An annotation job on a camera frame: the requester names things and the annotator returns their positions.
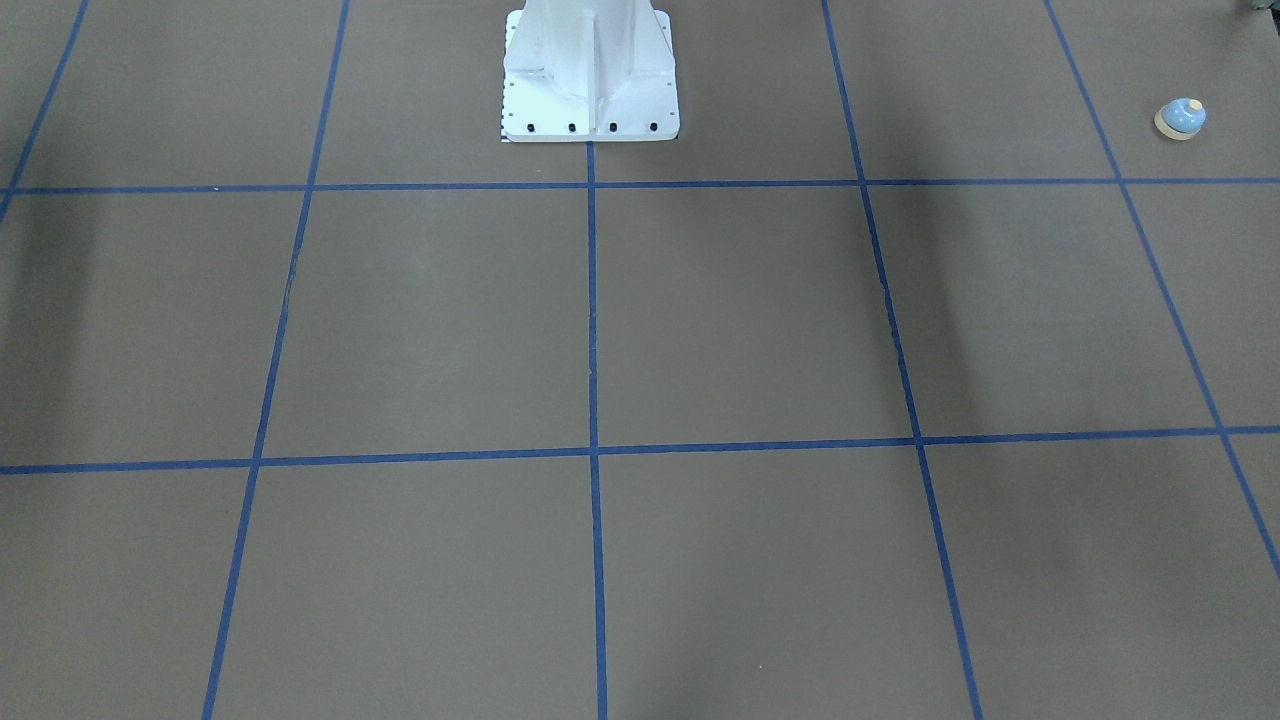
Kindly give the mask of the blue service bell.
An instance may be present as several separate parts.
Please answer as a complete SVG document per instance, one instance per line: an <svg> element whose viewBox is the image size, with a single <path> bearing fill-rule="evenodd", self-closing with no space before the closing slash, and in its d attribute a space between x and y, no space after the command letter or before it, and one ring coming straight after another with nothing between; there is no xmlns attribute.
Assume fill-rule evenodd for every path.
<svg viewBox="0 0 1280 720"><path fill-rule="evenodd" d="M1155 128L1166 138L1188 141L1204 127L1207 111L1201 100L1176 97L1160 108L1153 117Z"/></svg>

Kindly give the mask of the brown table mat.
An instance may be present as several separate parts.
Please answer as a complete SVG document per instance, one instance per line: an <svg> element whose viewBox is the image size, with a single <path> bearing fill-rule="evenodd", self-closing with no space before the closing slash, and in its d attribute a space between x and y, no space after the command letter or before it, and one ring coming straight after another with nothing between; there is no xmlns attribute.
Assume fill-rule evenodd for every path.
<svg viewBox="0 0 1280 720"><path fill-rule="evenodd" d="M516 8L3 4L5 719L1277 716L1274 13Z"/></svg>

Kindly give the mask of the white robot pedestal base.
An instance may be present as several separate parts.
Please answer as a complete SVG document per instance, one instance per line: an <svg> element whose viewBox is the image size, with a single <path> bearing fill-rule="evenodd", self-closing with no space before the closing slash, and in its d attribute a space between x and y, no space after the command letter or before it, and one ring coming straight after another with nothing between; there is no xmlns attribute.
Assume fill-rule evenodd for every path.
<svg viewBox="0 0 1280 720"><path fill-rule="evenodd" d="M507 14L504 29L502 141L678 137L668 13L649 1L526 1Z"/></svg>

